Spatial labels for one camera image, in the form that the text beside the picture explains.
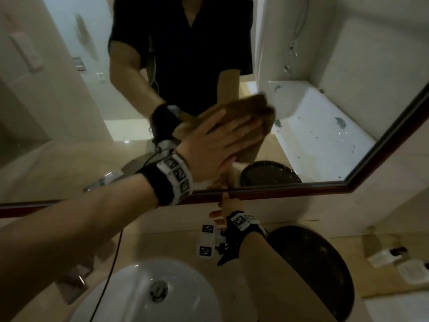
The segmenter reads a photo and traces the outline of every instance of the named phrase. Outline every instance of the light switch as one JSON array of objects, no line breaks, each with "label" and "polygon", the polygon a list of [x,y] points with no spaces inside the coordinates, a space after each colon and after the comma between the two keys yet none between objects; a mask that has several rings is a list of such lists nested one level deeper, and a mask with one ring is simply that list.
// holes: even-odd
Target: light switch
[{"label": "light switch", "polygon": [[24,32],[13,32],[9,34],[15,47],[21,53],[29,69],[32,72],[39,71],[45,66],[42,58],[36,52],[27,34]]}]

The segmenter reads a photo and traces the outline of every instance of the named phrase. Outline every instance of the person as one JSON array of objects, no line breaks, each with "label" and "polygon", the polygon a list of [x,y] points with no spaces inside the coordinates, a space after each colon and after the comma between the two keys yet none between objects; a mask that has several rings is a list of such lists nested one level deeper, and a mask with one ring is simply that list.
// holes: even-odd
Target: person
[{"label": "person", "polygon": [[[25,216],[0,229],[0,301],[9,321],[39,292],[57,281],[141,214],[158,205],[175,204],[191,193],[192,183],[226,171],[234,154],[262,138],[242,137],[260,129],[260,121],[236,119],[212,130],[221,110],[186,136],[176,152],[138,174],[87,192],[76,199]],[[224,194],[221,211],[232,233],[231,214],[242,212],[238,199]],[[335,319],[310,287],[265,241],[259,226],[235,230],[244,276],[260,321]]]},{"label": "person", "polygon": [[150,119],[155,143],[180,124],[167,105],[198,116],[239,98],[240,75],[253,72],[252,23],[252,0],[115,0],[110,80]]}]

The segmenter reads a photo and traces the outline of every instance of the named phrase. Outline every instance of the dark round object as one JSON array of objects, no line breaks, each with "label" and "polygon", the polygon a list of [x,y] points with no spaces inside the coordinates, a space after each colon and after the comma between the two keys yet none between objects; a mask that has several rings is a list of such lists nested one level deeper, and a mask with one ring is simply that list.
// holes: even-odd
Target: dark round object
[{"label": "dark round object", "polygon": [[289,167],[275,161],[256,161],[244,168],[240,176],[241,186],[262,186],[302,183]]},{"label": "dark round object", "polygon": [[341,255],[319,234],[299,226],[276,229],[268,243],[321,299],[338,322],[353,308],[354,286]]}]

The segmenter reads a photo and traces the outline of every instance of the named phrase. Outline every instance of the sink drain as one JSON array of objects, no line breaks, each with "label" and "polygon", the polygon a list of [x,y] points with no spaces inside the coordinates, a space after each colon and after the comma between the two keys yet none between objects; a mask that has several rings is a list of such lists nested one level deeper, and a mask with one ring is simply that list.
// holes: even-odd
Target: sink drain
[{"label": "sink drain", "polygon": [[162,302],[168,294],[168,285],[165,281],[159,280],[152,284],[150,295],[154,303]]}]

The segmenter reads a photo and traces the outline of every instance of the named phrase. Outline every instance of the black shirt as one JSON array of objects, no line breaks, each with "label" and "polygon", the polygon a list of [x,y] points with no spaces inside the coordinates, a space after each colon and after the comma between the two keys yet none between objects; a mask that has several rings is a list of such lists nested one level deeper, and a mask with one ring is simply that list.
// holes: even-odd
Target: black shirt
[{"label": "black shirt", "polygon": [[137,50],[146,66],[151,39],[159,95],[198,115],[217,102],[220,72],[253,72],[252,0],[204,0],[192,27],[181,0],[115,0],[110,40]]}]

